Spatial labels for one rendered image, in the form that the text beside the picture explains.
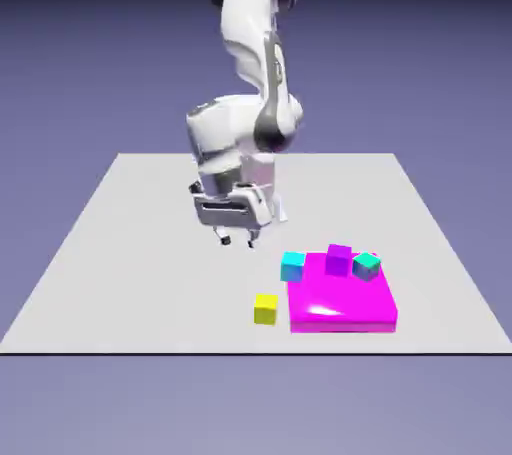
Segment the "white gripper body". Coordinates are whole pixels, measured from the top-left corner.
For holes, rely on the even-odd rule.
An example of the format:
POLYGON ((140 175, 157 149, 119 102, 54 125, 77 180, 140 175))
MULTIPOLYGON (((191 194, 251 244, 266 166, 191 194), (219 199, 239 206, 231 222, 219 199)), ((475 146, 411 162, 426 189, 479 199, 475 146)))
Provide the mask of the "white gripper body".
POLYGON ((272 222, 272 213, 259 187, 234 187, 224 197, 194 194, 194 206, 203 225, 259 230, 272 222))

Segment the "small green cube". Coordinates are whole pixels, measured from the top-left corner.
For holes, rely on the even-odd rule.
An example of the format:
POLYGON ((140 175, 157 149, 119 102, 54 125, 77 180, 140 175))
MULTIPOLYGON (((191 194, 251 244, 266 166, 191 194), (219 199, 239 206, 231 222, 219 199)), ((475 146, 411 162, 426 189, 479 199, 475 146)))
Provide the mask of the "small green cube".
POLYGON ((352 259, 352 275, 363 280, 373 280, 380 271, 381 258, 373 253, 359 253, 352 259))

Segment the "small yellow cube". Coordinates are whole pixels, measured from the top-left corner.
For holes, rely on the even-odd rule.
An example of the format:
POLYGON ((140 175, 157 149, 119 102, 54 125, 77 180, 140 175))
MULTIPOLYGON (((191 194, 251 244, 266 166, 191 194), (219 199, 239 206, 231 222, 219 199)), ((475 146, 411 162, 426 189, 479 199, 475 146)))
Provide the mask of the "small yellow cube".
POLYGON ((257 294, 254 301, 254 323, 274 325, 277 319, 278 296, 257 294))

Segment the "small cyan cube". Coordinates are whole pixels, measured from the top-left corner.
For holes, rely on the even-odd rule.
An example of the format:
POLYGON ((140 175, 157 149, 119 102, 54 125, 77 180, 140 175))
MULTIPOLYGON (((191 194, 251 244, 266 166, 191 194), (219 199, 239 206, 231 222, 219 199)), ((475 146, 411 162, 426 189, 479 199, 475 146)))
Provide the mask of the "small cyan cube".
POLYGON ((280 263, 280 280, 283 282, 300 282, 306 254, 302 252, 286 251, 283 253, 280 263))

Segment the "large magenta box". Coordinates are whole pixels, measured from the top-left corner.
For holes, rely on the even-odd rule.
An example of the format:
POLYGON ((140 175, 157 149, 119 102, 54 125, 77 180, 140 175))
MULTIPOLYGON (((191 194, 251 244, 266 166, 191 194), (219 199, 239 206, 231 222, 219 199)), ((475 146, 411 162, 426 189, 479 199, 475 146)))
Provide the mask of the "large magenta box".
POLYGON ((290 331, 293 333, 390 333, 398 308, 382 269, 371 281, 325 273, 325 253, 309 253, 300 282, 288 282, 290 331))

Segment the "small purple cube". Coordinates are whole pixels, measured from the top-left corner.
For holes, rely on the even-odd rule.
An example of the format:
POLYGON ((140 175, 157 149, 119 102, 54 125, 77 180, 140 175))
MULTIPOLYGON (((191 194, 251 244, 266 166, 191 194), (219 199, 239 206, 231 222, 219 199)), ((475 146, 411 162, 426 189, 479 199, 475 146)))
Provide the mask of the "small purple cube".
POLYGON ((350 246, 330 244, 325 258, 325 273, 331 276, 347 277, 352 266, 350 246))

